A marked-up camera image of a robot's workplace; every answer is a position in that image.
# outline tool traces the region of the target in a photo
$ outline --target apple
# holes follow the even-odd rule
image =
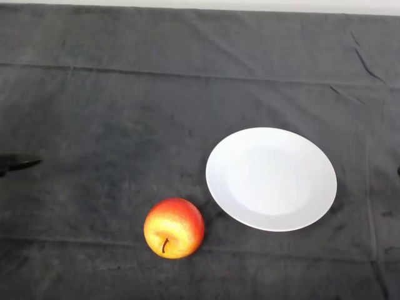
[[[144,222],[144,238],[163,258],[184,258],[192,254],[204,237],[204,220],[199,210],[182,198],[157,203]]]

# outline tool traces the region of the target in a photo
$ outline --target table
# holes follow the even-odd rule
[[[0,6],[1,299],[399,299],[400,19]],[[266,126],[331,160],[317,223],[264,232],[225,214],[205,165]],[[192,201],[199,251],[146,245],[158,201]]]

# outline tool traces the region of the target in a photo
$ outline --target black object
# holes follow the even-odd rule
[[[40,164],[42,160],[35,155],[3,154],[0,155],[0,177],[9,171],[22,170]]]

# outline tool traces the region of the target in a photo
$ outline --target plate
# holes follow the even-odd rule
[[[311,141],[277,128],[250,128],[223,139],[207,161],[218,205],[248,226],[291,231],[320,219],[336,195],[336,175]]]

